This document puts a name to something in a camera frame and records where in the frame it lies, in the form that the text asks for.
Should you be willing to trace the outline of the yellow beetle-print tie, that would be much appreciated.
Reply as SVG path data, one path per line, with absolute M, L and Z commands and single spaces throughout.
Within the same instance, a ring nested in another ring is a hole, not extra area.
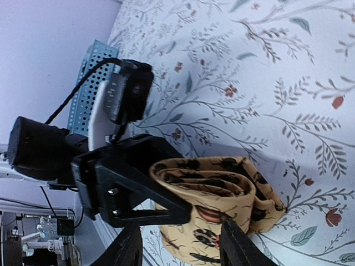
M 172 158 L 150 177 L 192 205 L 190 221 L 159 227 L 165 249 L 191 265 L 220 265 L 220 234 L 231 219 L 252 236 L 268 232 L 287 208 L 245 157 Z

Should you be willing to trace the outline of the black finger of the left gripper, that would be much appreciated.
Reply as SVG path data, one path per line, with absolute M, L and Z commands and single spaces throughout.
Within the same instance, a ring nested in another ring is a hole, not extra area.
M 85 215 L 99 214 L 112 227 L 187 223 L 191 204 L 149 176 L 154 163 L 181 157 L 164 138 L 148 134 L 74 157 L 72 173 Z

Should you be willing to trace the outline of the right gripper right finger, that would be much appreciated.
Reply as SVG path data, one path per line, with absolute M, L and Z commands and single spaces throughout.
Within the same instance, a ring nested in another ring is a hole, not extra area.
M 219 240 L 221 265 L 224 266 L 276 266 L 242 231 L 237 223 L 227 219 L 221 227 Z

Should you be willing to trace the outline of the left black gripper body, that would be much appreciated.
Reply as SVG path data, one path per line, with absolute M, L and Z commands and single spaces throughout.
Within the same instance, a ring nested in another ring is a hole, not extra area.
M 16 172 L 44 181 L 53 190 L 77 188 L 85 215 L 93 219 L 97 214 L 97 155 L 89 152 L 87 137 L 19 116 L 7 157 Z

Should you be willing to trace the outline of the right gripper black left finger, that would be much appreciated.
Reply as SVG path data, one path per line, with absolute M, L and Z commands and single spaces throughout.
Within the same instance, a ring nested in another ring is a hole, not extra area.
M 95 266 L 141 266 L 142 264 L 143 241 L 137 224 L 126 226 L 95 261 Z

